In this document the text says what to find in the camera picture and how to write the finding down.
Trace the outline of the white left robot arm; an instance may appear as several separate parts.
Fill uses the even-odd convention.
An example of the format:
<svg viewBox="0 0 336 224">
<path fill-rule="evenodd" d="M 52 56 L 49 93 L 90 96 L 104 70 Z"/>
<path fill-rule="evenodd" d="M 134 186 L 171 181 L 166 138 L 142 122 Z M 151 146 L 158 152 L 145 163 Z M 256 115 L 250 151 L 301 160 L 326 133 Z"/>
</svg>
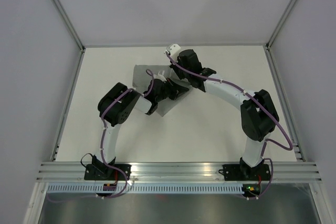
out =
<svg viewBox="0 0 336 224">
<path fill-rule="evenodd" d="M 96 169 L 97 175 L 104 180 L 114 176 L 115 148 L 119 131 L 134 109 L 151 115 L 158 109 L 160 102 L 177 101 L 189 91 L 190 88 L 170 78 L 165 80 L 154 78 L 143 93 L 128 88 L 120 82 L 108 91 L 98 103 L 99 117 L 103 122 L 103 133 L 99 154 L 96 156 L 100 162 Z"/>
</svg>

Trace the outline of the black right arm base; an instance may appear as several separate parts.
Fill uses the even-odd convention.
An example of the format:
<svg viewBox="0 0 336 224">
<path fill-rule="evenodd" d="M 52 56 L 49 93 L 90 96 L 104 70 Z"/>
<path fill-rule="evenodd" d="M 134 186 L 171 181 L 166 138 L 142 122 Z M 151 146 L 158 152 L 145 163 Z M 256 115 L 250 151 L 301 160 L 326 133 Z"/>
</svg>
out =
<svg viewBox="0 0 336 224">
<path fill-rule="evenodd" d="M 224 164 L 218 173 L 224 176 L 225 181 L 245 182 L 245 181 L 269 181 L 271 170 L 269 165 L 261 162 L 255 167 L 246 164 Z"/>
</svg>

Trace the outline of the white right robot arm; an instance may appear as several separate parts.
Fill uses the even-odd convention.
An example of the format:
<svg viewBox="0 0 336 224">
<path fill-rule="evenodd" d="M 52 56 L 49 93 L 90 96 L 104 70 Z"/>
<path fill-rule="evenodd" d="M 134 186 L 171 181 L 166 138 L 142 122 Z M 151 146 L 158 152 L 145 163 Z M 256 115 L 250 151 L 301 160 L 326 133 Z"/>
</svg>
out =
<svg viewBox="0 0 336 224">
<path fill-rule="evenodd" d="M 263 89 L 258 92 L 246 90 L 224 80 L 217 71 L 203 67 L 193 49 L 182 50 L 173 44 L 166 49 L 165 55 L 179 79 L 187 80 L 193 88 L 214 95 L 239 110 L 241 128 L 247 136 L 239 172 L 245 179 L 254 178 L 263 162 L 266 138 L 279 124 L 270 94 Z"/>
</svg>

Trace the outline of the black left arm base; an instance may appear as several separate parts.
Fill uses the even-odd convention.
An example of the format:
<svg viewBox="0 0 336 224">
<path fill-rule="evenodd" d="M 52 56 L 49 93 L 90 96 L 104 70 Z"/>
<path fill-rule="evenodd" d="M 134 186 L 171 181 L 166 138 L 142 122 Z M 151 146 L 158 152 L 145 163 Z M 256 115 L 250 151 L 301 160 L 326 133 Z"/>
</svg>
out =
<svg viewBox="0 0 336 224">
<path fill-rule="evenodd" d="M 120 172 L 123 171 L 127 177 L 130 178 L 131 175 L 131 165 L 129 164 L 115 164 L 117 169 L 112 169 L 106 167 L 104 164 L 88 164 L 86 166 L 84 180 L 94 180 L 94 181 L 108 181 L 117 180 L 125 181 L 125 176 Z"/>
</svg>

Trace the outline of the grey cloth napkin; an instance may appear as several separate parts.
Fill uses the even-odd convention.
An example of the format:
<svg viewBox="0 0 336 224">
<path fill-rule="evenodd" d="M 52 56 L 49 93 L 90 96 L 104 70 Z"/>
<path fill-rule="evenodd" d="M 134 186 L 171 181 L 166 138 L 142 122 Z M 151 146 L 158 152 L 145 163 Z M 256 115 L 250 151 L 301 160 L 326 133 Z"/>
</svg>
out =
<svg viewBox="0 0 336 224">
<path fill-rule="evenodd" d="M 178 79 L 177 75 L 174 73 L 173 69 L 169 66 L 164 65 L 136 65 L 133 68 L 133 87 L 145 94 L 151 84 L 151 81 L 156 79 L 156 75 L 159 71 L 164 70 L 164 76 L 166 79 L 170 78 L 177 84 L 189 88 L 189 91 L 176 100 L 165 99 L 159 103 L 152 103 L 154 108 L 150 110 L 150 114 L 156 112 L 161 117 L 165 116 L 169 111 L 171 111 L 175 106 L 177 106 L 183 99 L 190 94 L 192 87 L 187 81 L 181 81 Z"/>
</svg>

